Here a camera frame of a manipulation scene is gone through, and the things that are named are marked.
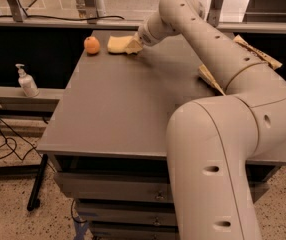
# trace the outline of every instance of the pump bottle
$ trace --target pump bottle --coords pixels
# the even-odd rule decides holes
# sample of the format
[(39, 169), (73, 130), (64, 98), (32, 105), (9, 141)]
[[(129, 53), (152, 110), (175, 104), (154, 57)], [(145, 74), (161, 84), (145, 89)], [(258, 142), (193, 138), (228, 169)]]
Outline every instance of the pump bottle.
[(16, 64), (19, 73), (19, 84), (22, 87), (27, 97), (35, 97), (39, 94), (39, 90), (34, 82), (34, 79), (29, 74), (26, 74), (23, 64)]

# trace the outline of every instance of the black metal leg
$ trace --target black metal leg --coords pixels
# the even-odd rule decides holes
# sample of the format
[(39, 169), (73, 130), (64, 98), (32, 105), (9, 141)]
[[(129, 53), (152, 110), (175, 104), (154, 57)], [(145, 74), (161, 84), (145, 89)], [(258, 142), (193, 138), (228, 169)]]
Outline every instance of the black metal leg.
[(30, 196), (29, 203), (27, 205), (28, 211), (33, 211), (35, 208), (38, 208), (40, 206), (40, 199), (38, 199), (38, 194), (42, 185), (44, 172), (47, 164), (48, 156), (46, 154), (43, 155), (42, 161), (39, 167), (39, 170), (37, 172), (37, 175), (35, 177), (32, 193)]

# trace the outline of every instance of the white machine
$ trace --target white machine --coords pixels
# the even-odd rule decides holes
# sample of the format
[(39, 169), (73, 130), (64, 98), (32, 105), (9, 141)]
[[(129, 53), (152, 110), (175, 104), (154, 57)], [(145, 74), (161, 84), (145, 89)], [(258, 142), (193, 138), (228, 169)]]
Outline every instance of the white machine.
[(194, 0), (160, 0), (138, 32), (149, 46), (182, 34), (227, 94), (183, 105), (168, 124), (180, 238), (260, 240), (245, 161), (286, 146), (286, 82), (203, 15)]

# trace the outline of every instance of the gray tabletop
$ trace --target gray tabletop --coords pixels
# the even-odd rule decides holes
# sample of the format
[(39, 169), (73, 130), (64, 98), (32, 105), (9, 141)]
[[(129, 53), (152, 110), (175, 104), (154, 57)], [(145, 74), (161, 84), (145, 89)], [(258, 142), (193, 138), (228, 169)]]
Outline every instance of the gray tabletop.
[(42, 153), (165, 157), (168, 120), (180, 105), (213, 96), (198, 76), (202, 64), (182, 36), (170, 37), (138, 55), (112, 55), (111, 35), (94, 31), (95, 56), (82, 54), (38, 144)]

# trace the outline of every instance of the terrazzo floor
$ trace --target terrazzo floor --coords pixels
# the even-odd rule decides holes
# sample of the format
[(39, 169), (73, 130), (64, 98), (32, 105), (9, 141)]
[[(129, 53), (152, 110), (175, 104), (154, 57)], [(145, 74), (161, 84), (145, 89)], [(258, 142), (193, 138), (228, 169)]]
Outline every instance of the terrazzo floor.
[[(42, 135), (46, 124), (42, 120), (5, 120), (32, 144)], [(18, 142), (18, 153), (23, 156), (30, 149), (29, 144), (13, 136), (6, 128), (5, 135)], [(8, 149), (1, 149), (0, 156)], [(40, 157), (32, 152), (23, 164), (35, 164)], [(0, 160), (0, 166), (20, 165), (15, 156)], [(72, 200), (66, 198), (53, 181), (53, 170), (47, 166), (45, 179), (40, 190), (41, 205), (32, 212), (27, 211), (27, 203), (34, 178), (0, 178), (0, 240), (39, 239), (91, 239), (91, 233), (75, 224), (71, 218)], [(261, 226), (263, 240), (286, 239), (286, 166), (282, 167), (270, 180), (269, 191), (255, 204)]]

